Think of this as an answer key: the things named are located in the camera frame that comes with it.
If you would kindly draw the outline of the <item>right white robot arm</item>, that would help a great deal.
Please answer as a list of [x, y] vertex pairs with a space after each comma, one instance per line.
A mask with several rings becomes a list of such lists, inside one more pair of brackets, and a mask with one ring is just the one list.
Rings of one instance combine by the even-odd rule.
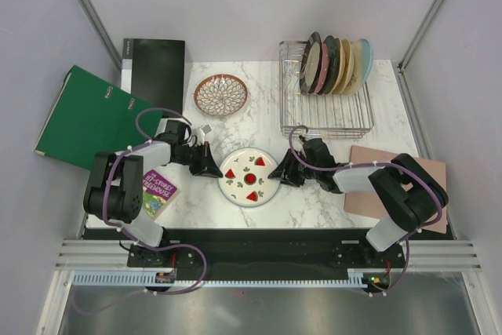
[[331, 194], [374, 193], [385, 216], [355, 244], [343, 244], [341, 233], [309, 239], [300, 261], [326, 263], [335, 268], [400, 268], [406, 266], [409, 237], [442, 218], [449, 202], [442, 186], [412, 156], [401, 153], [389, 162], [337, 162], [320, 138], [290, 147], [269, 179], [300, 188], [315, 181]]

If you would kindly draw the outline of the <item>wire dish rack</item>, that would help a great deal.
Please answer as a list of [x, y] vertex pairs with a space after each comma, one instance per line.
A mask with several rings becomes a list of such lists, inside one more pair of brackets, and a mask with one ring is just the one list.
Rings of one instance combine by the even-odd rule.
[[303, 95], [300, 63], [305, 41], [279, 43], [279, 124], [284, 136], [294, 126], [305, 125], [310, 137], [358, 139], [374, 127], [368, 86], [350, 96]]

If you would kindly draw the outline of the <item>white strawberry pattern plate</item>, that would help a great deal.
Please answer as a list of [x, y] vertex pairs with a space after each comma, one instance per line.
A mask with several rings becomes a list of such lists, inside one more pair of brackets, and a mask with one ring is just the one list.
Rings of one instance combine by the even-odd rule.
[[253, 208], [271, 201], [279, 189], [279, 181], [268, 178], [278, 167], [275, 159], [259, 148], [240, 148], [220, 164], [223, 177], [219, 187], [233, 204]]

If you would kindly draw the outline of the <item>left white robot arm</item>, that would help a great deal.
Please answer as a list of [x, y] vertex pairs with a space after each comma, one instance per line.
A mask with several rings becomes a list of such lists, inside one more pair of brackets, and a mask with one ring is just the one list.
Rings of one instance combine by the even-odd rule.
[[83, 208], [87, 217], [95, 217], [107, 226], [84, 227], [88, 240], [126, 240], [145, 248], [144, 256], [155, 267], [166, 266], [175, 248], [168, 244], [165, 229], [143, 208], [144, 175], [170, 163], [189, 168], [195, 177], [221, 178], [209, 143], [189, 142], [191, 127], [170, 120], [166, 131], [153, 140], [124, 151], [99, 152], [93, 160], [85, 189]]

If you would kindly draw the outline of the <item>pink polka dot plate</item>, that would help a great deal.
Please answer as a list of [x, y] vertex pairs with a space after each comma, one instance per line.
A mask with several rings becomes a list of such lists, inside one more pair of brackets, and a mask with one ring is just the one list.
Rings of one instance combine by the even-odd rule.
[[318, 77], [318, 84], [315, 87], [314, 94], [320, 94], [322, 87], [324, 86], [327, 71], [329, 68], [329, 49], [327, 45], [322, 43], [322, 60], [321, 60], [321, 71]]

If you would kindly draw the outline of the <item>black rimmed beige plate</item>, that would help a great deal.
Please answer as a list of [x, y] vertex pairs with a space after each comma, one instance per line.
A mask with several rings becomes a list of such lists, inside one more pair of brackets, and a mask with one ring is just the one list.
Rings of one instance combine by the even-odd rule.
[[321, 36], [314, 31], [307, 40], [300, 65], [300, 92], [303, 95], [313, 93], [318, 85], [322, 57]]

